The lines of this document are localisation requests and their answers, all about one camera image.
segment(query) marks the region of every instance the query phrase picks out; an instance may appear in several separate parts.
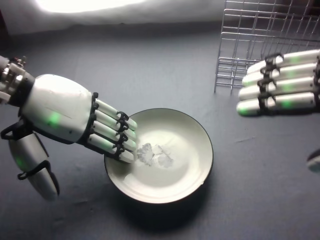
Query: gray stain on plate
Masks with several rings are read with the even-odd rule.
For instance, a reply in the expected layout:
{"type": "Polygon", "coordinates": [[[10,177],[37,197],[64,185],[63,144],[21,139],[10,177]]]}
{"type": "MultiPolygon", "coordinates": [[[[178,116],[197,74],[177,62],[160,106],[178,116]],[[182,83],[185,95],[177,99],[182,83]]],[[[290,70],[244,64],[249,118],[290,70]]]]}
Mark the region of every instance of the gray stain on plate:
{"type": "Polygon", "coordinates": [[[147,166],[152,166],[157,160],[159,165],[164,168],[169,168],[173,165],[174,160],[170,155],[163,149],[163,147],[156,144],[152,148],[150,143],[144,144],[141,148],[137,150],[138,159],[147,166]]]}

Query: metal wire basket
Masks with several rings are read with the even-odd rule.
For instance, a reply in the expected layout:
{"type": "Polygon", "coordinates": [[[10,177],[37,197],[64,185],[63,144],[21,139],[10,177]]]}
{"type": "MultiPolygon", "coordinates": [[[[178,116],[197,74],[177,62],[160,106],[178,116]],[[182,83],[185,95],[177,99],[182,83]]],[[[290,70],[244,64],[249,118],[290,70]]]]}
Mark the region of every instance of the metal wire basket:
{"type": "Polygon", "coordinates": [[[248,67],[270,54],[320,48],[314,1],[225,0],[214,91],[242,87],[248,67]]]}

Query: bright light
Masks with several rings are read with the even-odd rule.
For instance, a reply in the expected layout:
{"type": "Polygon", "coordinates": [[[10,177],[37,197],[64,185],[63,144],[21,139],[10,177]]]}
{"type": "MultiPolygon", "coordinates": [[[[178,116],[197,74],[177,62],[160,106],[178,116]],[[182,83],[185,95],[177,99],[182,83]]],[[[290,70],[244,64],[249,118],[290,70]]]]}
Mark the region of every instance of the bright light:
{"type": "Polygon", "coordinates": [[[81,13],[112,9],[145,0],[36,0],[39,6],[53,13],[81,13]]]}

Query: white backdrop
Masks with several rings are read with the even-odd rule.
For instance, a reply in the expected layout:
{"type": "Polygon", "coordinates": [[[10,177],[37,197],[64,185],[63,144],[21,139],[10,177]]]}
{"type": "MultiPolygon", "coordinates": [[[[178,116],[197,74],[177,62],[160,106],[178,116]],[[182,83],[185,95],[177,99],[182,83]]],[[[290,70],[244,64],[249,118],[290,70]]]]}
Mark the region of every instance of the white backdrop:
{"type": "Polygon", "coordinates": [[[74,24],[179,23],[220,20],[223,16],[224,2],[224,0],[145,0],[137,4],[91,12],[52,13],[40,9],[35,0],[0,0],[0,9],[9,34],[15,35],[64,29],[74,24]]]}

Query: white plate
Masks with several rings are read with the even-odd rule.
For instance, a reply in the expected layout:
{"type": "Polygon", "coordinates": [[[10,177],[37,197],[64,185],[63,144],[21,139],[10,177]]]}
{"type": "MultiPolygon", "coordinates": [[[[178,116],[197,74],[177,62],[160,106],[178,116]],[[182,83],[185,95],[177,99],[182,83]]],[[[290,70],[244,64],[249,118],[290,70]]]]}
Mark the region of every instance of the white plate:
{"type": "Polygon", "coordinates": [[[104,157],[114,185],[145,203],[180,200],[200,187],[213,165],[213,148],[204,128],[187,114],[155,108],[132,115],[138,125],[135,161],[104,157]]]}

